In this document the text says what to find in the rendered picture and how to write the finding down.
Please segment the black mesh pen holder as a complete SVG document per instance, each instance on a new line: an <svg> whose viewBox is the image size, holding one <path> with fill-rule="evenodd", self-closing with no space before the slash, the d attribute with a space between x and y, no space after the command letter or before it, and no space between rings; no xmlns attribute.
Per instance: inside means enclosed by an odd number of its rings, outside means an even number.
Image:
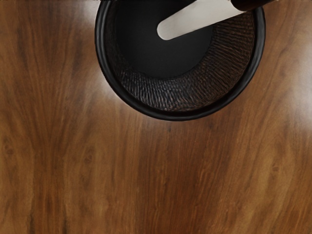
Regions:
<svg viewBox="0 0 312 234"><path fill-rule="evenodd" d="M96 17L98 62L130 107L161 120L213 114L247 87L266 36L262 7L172 40L158 24L195 0L102 1Z"/></svg>

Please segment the white pen with dark cap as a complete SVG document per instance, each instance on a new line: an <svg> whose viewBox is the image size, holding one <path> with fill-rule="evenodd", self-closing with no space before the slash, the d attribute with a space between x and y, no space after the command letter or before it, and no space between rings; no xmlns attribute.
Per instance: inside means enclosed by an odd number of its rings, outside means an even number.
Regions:
<svg viewBox="0 0 312 234"><path fill-rule="evenodd" d="M195 0L161 21L157 33L163 40L171 40L273 1L277 0Z"/></svg>

